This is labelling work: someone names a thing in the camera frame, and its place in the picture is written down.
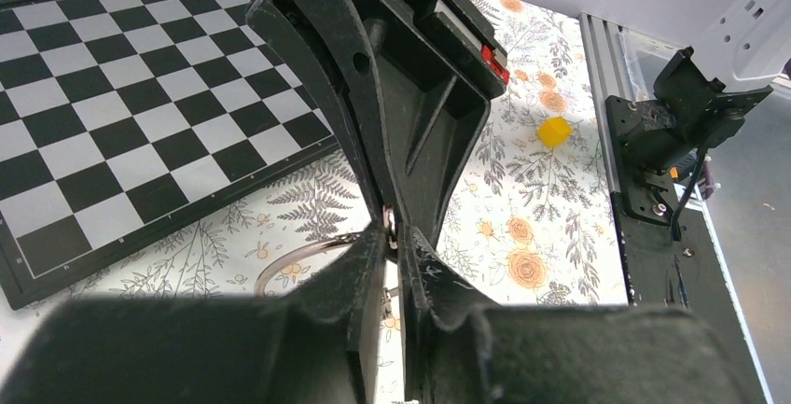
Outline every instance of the floral tablecloth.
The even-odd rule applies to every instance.
[[[518,0],[472,1],[508,51],[512,80],[493,101],[452,195],[438,253],[501,303],[625,304],[576,20]],[[548,149],[536,130],[556,116],[574,132]],[[363,229],[365,210],[346,159],[335,153],[53,297],[17,312],[0,299],[0,381],[42,318],[64,300],[251,295],[258,273],[273,260],[306,241]],[[270,290],[297,285],[336,255],[286,267]],[[396,285],[395,269],[387,284]],[[403,399],[399,331],[397,315],[382,322],[379,403]]]

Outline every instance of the yellow cube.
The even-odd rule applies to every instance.
[[[550,118],[541,124],[538,128],[538,138],[544,142],[547,147],[555,147],[562,145],[564,141],[571,135],[572,129],[565,119],[562,117]]]

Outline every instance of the checkered board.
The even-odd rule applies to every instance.
[[[335,147],[299,80],[244,25],[248,2],[0,3],[0,282],[12,307]]]

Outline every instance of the table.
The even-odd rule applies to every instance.
[[[576,20],[519,0],[472,0],[509,53],[511,82],[492,104],[454,191],[437,252],[505,304],[626,304],[596,114]],[[535,136],[565,117],[574,133]],[[0,378],[59,303],[88,296],[249,296],[259,272],[306,242],[369,221],[354,175],[332,154],[232,203],[64,291],[12,312],[0,300]],[[337,253],[283,269],[270,293],[309,278]],[[394,269],[386,284],[396,285]],[[382,322],[377,402],[403,399],[400,322]]]

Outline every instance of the round hole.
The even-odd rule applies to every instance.
[[[370,71],[370,60],[368,56],[362,52],[356,52],[352,57],[352,62],[354,63],[354,69],[357,70],[357,73],[366,75],[368,71]]]

